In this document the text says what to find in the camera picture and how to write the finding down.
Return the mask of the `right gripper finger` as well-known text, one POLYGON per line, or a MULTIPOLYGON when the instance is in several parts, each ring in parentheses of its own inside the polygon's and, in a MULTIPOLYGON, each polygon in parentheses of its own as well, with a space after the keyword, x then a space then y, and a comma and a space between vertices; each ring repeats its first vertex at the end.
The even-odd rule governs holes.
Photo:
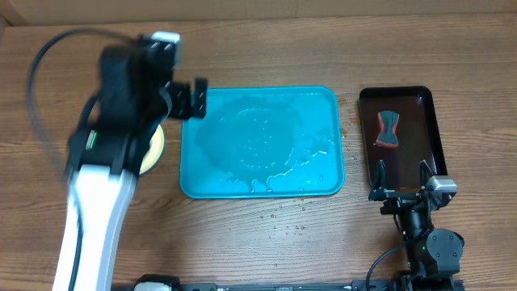
POLYGON ((371 195, 385 194, 385 163, 379 160, 376 164, 375 179, 372 182, 371 195))
POLYGON ((419 178, 420 178, 420 186, 425 187, 430 178, 436 175, 435 171, 433 171, 428 165, 426 160, 422 160, 419 163, 419 178))

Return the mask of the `red black sponge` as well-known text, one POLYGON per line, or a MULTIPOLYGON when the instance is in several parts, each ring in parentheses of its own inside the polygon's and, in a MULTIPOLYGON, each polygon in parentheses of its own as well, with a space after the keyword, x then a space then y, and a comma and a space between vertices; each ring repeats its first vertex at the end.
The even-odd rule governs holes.
POLYGON ((380 132, 377 135, 375 145, 387 149, 398 147, 397 126, 400 115, 393 111, 382 111, 377 114, 380 132))

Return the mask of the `yellow-green plate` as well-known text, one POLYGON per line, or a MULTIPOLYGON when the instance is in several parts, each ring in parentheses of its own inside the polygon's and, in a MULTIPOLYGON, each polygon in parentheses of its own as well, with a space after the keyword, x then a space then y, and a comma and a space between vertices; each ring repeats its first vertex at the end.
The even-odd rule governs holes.
POLYGON ((144 173, 148 172, 158 163, 160 157, 162 156, 164 147, 165 134, 162 126, 159 125, 156 131, 154 132, 153 136, 151 137, 151 140, 149 142, 149 150, 147 151, 142 160, 140 175, 143 175, 144 173))

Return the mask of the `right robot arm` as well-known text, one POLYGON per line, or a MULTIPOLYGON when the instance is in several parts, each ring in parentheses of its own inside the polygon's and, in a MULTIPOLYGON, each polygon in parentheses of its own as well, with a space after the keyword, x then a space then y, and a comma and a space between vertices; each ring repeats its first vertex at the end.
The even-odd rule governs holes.
POLYGON ((422 160, 419 166, 420 189, 397 192, 386 187, 386 169, 382 160, 376 164, 376 175, 369 200, 381 201, 382 215, 393 217, 402 243, 391 248, 374 261, 368 269, 366 290, 460 290, 464 286, 454 281, 460 271, 464 239, 457 232, 436 229, 431 213, 449 204, 456 194, 456 182, 447 175, 437 175, 422 160), (386 257, 404 249, 408 269, 397 272, 392 280, 372 283, 375 267, 386 257))

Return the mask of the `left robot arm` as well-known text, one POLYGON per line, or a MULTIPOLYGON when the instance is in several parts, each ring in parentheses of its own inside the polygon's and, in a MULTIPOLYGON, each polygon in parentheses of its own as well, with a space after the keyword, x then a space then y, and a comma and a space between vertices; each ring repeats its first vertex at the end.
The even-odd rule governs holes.
POLYGON ((106 47, 99 90, 68 141, 68 197, 55 290, 109 290, 141 164, 166 118, 206 115, 208 81, 174 82, 181 37, 155 32, 106 47))

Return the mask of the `black rectangular tray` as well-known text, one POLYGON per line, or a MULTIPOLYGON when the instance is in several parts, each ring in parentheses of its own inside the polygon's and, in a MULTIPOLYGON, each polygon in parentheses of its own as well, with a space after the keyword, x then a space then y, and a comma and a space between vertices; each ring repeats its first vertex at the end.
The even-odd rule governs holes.
POLYGON ((364 88, 359 93, 359 117, 369 183, 375 179, 379 160, 385 163, 385 187, 389 190, 419 188, 422 160, 437 175, 448 173, 432 93, 427 87, 364 88), (377 114, 382 111, 400 115, 396 149, 375 145, 380 132, 377 114))

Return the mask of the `teal plastic tray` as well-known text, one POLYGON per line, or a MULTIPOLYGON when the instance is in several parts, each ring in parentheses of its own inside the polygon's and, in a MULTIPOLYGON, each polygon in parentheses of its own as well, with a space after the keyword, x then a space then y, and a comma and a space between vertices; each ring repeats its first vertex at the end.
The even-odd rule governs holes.
POLYGON ((324 86, 215 88, 183 122, 179 185, 193 199, 331 196, 345 183, 338 99, 324 86))

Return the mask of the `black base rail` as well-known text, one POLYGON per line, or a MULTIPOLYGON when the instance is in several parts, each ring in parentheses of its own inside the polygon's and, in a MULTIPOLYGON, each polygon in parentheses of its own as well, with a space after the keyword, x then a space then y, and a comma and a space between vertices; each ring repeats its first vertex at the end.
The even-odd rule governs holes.
POLYGON ((341 284, 277 284, 277 285, 216 285, 215 283, 180 283, 178 277, 146 274, 132 284, 114 284, 111 291, 133 290, 178 290, 178 291, 396 291, 396 290, 433 290, 465 291, 462 280, 414 280, 404 285, 396 280, 353 280, 341 284))

